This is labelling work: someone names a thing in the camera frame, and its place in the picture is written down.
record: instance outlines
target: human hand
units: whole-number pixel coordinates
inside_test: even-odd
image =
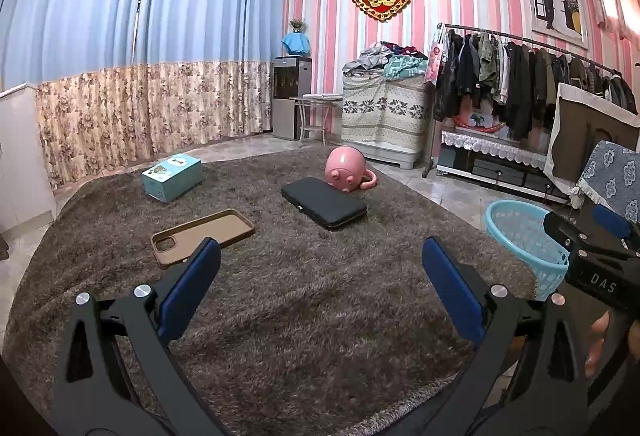
[[[602,347],[604,345],[604,335],[609,327],[609,312],[607,311],[602,317],[596,320],[591,326],[591,333],[602,336],[596,342],[591,345],[589,350],[589,356],[587,362],[584,365],[584,373],[587,378],[593,376],[596,371],[596,366],[600,357],[602,356]],[[635,321],[629,329],[627,337],[629,344],[629,354],[636,359],[636,362],[640,360],[640,321]]]

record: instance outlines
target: silver screw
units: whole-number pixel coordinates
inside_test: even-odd
[[[76,297],[76,304],[78,304],[79,306],[82,306],[83,304],[87,304],[90,298],[91,297],[89,296],[89,294],[86,291],[83,291],[81,294],[78,295],[78,297]]]
[[[554,293],[553,295],[551,295],[551,302],[553,302],[553,304],[555,304],[556,306],[564,306],[566,299],[564,298],[564,295]]]
[[[151,293],[151,286],[148,284],[141,284],[140,286],[136,286],[136,289],[133,290],[133,295],[136,297],[146,297]]]
[[[493,295],[494,297],[504,299],[505,297],[507,297],[508,293],[509,292],[507,291],[507,288],[505,288],[502,284],[494,284],[493,286],[491,286],[491,295]]]

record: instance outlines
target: black wallet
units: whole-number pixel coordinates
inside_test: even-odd
[[[367,206],[318,178],[303,178],[281,189],[282,196],[319,225],[335,230],[366,215]]]

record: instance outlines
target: gray shaggy rug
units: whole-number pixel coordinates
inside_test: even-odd
[[[204,181],[171,204],[142,191],[140,174],[83,186],[49,228],[15,296],[4,359],[42,412],[68,312],[79,292],[115,298],[161,276],[154,232],[219,210],[255,234],[223,250],[222,267],[171,350],[234,434],[369,435],[446,385],[471,354],[422,269],[428,235],[489,282],[530,296],[526,267],[487,235],[379,175],[354,195],[364,220],[328,232],[280,195],[322,177],[329,148],[206,164]],[[122,350],[144,405],[130,346]]]

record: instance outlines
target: blue box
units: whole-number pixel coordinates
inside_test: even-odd
[[[142,181],[149,196],[168,203],[202,181],[202,162],[176,154],[144,171]]]

